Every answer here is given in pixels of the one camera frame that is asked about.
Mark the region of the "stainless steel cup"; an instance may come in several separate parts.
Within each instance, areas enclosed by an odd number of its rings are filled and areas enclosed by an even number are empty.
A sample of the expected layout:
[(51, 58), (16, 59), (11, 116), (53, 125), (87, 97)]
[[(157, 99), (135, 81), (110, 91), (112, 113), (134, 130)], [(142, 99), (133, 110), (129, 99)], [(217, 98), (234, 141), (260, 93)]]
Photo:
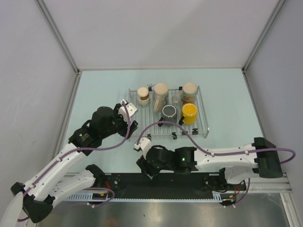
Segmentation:
[(137, 89), (137, 102), (140, 105), (147, 105), (150, 102), (149, 90), (146, 87), (140, 87)]

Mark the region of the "dark green mug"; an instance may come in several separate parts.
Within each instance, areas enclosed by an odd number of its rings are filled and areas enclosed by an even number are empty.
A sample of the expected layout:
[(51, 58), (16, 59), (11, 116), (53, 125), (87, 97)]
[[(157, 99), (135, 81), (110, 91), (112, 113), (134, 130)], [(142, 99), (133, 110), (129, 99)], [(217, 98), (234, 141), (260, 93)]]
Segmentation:
[(161, 111), (161, 118), (159, 119), (160, 122), (173, 122), (177, 123), (178, 119), (178, 110), (174, 105), (165, 105)]

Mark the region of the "plain beige mug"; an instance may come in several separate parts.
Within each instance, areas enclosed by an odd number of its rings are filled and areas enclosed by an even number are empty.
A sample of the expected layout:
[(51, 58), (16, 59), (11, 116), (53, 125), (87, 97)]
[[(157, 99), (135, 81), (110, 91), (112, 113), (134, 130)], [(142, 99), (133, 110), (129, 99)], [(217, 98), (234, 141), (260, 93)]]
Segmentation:
[(153, 111), (160, 111), (168, 103), (169, 87), (165, 83), (158, 83), (153, 92)]

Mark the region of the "yellow mug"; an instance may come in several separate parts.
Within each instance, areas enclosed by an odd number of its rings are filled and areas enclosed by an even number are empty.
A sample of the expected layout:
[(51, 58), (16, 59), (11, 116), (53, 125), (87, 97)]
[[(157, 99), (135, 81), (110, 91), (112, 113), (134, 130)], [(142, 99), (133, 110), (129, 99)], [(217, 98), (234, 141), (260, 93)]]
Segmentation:
[(181, 117), (178, 122), (179, 125), (191, 125), (194, 124), (197, 118), (198, 108), (195, 104), (186, 103), (181, 108)]

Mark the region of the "beige floral mug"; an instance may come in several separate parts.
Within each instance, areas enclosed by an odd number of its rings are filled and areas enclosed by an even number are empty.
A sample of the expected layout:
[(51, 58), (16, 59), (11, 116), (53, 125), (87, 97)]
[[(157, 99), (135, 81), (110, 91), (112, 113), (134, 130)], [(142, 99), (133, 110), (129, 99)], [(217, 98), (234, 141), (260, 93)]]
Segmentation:
[(172, 102), (175, 104), (185, 105), (188, 103), (193, 104), (196, 100), (198, 88), (193, 82), (188, 82), (183, 85), (181, 91), (172, 97)]

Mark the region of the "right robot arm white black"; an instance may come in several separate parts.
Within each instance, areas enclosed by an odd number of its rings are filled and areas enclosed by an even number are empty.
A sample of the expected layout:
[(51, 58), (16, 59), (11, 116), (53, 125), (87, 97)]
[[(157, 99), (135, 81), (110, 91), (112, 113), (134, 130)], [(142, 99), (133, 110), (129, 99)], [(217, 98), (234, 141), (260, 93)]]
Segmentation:
[(174, 151), (162, 145), (153, 145), (148, 138), (141, 138), (134, 145), (143, 155), (137, 160), (142, 173), (150, 178), (161, 170), (176, 174), (189, 174), (208, 167), (219, 168), (218, 184), (224, 190), (251, 177), (280, 178), (283, 176), (276, 146), (262, 137), (253, 143), (235, 148), (207, 149), (181, 147)]

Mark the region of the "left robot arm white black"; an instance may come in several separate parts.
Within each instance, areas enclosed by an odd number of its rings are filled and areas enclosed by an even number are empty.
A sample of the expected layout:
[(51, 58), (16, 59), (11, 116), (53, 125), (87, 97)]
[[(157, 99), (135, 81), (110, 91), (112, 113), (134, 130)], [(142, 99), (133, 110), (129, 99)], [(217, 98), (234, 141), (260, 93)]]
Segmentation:
[[(137, 121), (131, 120), (136, 112), (137, 108), (133, 103), (125, 100), (116, 104), (113, 109), (99, 107), (42, 171), (25, 183), (14, 183), (10, 190), (13, 195), (22, 194), (21, 209), (27, 218), (38, 223), (70, 195), (90, 187), (101, 188), (105, 183), (104, 173), (96, 165), (88, 166), (62, 186), (58, 183), (74, 164), (88, 157), (94, 150), (115, 149), (129, 139), (138, 127)], [(124, 140), (114, 146), (102, 148), (102, 141), (114, 134), (119, 134)]]

